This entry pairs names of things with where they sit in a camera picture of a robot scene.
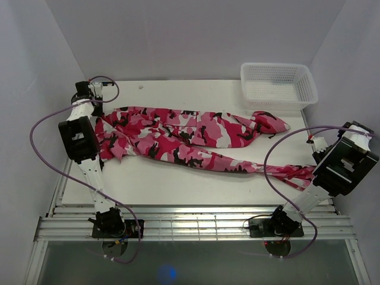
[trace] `white wall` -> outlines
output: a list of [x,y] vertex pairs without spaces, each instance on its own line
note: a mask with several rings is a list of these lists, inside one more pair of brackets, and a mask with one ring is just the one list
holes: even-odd
[[[306,109],[310,125],[356,120],[380,135],[380,2],[347,0],[311,64],[319,103]],[[330,132],[330,142],[335,140]],[[380,154],[379,137],[370,143]],[[373,284],[380,284],[380,163],[348,196],[335,200],[350,214]]]
[[[33,153],[29,130],[69,104],[74,83],[84,77],[44,0],[0,1],[0,39],[0,283],[13,285],[23,281],[39,216],[58,178]],[[36,144],[62,167],[57,123],[43,124]]]
[[345,0],[47,0],[86,77],[234,79],[309,65]]

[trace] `purple cable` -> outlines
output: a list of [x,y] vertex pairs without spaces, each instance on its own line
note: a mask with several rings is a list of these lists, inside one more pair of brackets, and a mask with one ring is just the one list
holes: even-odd
[[[115,84],[116,88],[117,88],[117,94],[116,94],[116,96],[115,96],[114,98],[110,99],[110,100],[107,100],[107,101],[101,101],[101,100],[86,100],[86,101],[81,102],[81,104],[88,103],[88,102],[109,103],[109,102],[112,102],[112,101],[116,100],[116,98],[118,98],[119,93],[120,93],[120,88],[119,88],[118,84],[117,84],[113,79],[111,79],[111,78],[109,78],[109,77],[107,77],[107,76],[100,76],[100,75],[99,75],[99,76],[95,76],[95,77],[89,79],[89,82],[93,81],[93,80],[96,79],[96,78],[106,78],[106,79],[112,81],[112,82]],[[34,133],[34,130],[37,128],[37,126],[38,126],[40,123],[42,123],[42,122],[45,121],[46,119],[49,119],[49,118],[51,118],[51,117],[53,117],[53,116],[55,116],[55,115],[58,115],[58,114],[60,114],[60,113],[62,113],[62,112],[64,112],[64,111],[70,110],[70,109],[72,109],[72,108],[74,108],[74,107],[76,107],[76,106],[77,106],[77,105],[71,105],[70,107],[66,107],[66,108],[64,108],[64,109],[62,109],[62,110],[59,110],[59,111],[53,112],[53,113],[51,113],[50,115],[47,115],[47,116],[45,116],[45,117],[39,119],[39,120],[38,120],[38,121],[32,126],[32,128],[31,128],[31,130],[30,130],[30,133],[29,133],[30,145],[31,145],[32,149],[34,150],[34,152],[37,154],[38,158],[39,158],[39,159],[40,159],[40,160],[41,160],[41,161],[42,161],[47,167],[49,167],[50,169],[54,170],[54,171],[57,172],[58,174],[60,174],[60,175],[62,175],[62,176],[64,176],[64,177],[66,177],[66,178],[68,178],[68,179],[71,179],[71,180],[73,180],[73,181],[75,181],[75,182],[78,182],[79,184],[82,184],[82,185],[84,185],[84,186],[90,188],[91,190],[93,190],[93,191],[99,193],[101,196],[105,197],[106,199],[111,200],[111,201],[114,202],[116,205],[120,205],[121,207],[126,208],[126,209],[132,214],[132,216],[133,216],[133,218],[135,219],[135,222],[136,222],[136,224],[137,224],[137,226],[138,226],[138,247],[137,247],[135,253],[133,254],[132,258],[131,258],[130,260],[128,260],[128,261],[124,261],[124,260],[122,260],[122,259],[112,258],[111,256],[106,255],[108,258],[110,258],[110,259],[112,259],[112,260],[115,260],[115,261],[117,261],[117,262],[123,263],[123,264],[129,264],[129,263],[132,263],[132,262],[136,259],[137,254],[138,254],[138,252],[139,252],[139,250],[140,250],[140,247],[141,247],[140,224],[139,224],[139,222],[138,222],[138,219],[137,219],[135,213],[132,211],[132,209],[129,208],[127,205],[125,205],[125,204],[119,202],[118,200],[113,199],[112,197],[108,196],[107,194],[105,194],[105,193],[103,193],[103,192],[100,192],[98,189],[96,189],[95,187],[91,186],[90,184],[87,184],[87,183],[84,182],[84,181],[81,181],[81,180],[79,180],[79,179],[77,179],[77,178],[75,178],[75,177],[70,176],[69,174],[66,174],[66,173],[60,171],[58,168],[56,168],[56,167],[54,167],[53,165],[51,165],[51,164],[50,164],[45,158],[43,158],[43,156],[42,156],[42,155],[40,154],[40,152],[38,151],[36,145],[34,144],[34,141],[33,141],[33,133]]]
[[[309,126],[307,128],[302,128],[302,129],[298,129],[296,131],[293,131],[293,132],[290,132],[289,134],[285,135],[284,137],[280,138],[277,142],[274,143],[274,145],[269,149],[267,155],[265,156],[265,159],[264,159],[264,164],[263,164],[263,167],[264,167],[264,176],[269,184],[270,187],[272,187],[272,189],[277,193],[279,194],[279,196],[281,196],[282,198],[284,198],[290,205],[292,205],[295,209],[297,209],[298,212],[300,212],[300,208],[291,200],[289,199],[288,197],[286,197],[284,194],[282,194],[273,184],[272,182],[270,181],[269,179],[269,176],[268,176],[268,172],[267,172],[267,163],[268,163],[268,159],[269,159],[269,155],[272,153],[272,151],[281,143],[283,142],[284,140],[286,140],[288,137],[292,136],[292,135],[295,135],[295,134],[298,134],[299,132],[303,132],[303,131],[307,131],[309,129],[322,129],[323,130],[320,130],[318,132],[316,132],[315,134],[319,133],[319,132],[322,132],[322,131],[327,131],[329,129],[339,129],[341,131],[348,131],[348,132],[355,132],[355,133],[358,133],[358,134],[361,134],[361,135],[369,135],[369,136],[373,136],[372,134],[367,134],[367,133],[364,133],[364,132],[361,132],[361,131],[358,131],[358,130],[355,130],[355,129],[348,129],[348,128],[343,128],[343,127],[340,127],[340,126],[328,126],[328,125],[322,125],[322,126]],[[316,225],[310,221],[308,218],[305,217],[304,214],[302,214],[300,212],[300,215],[301,217],[307,221],[309,224],[312,225],[312,227],[314,228],[314,237],[312,238],[312,240],[308,243],[308,245],[306,245],[303,249],[301,249],[300,251],[298,252],[295,252],[293,254],[290,254],[288,256],[278,256],[278,255],[273,255],[274,257],[276,258],[292,258],[292,257],[296,257],[300,254],[302,254],[303,252],[307,251],[311,246],[312,244],[315,242],[316,240],[316,237],[318,235],[318,229],[316,227]],[[252,253],[249,253],[249,252],[240,252],[242,254],[247,254],[247,255],[260,255],[261,254],[252,254]]]

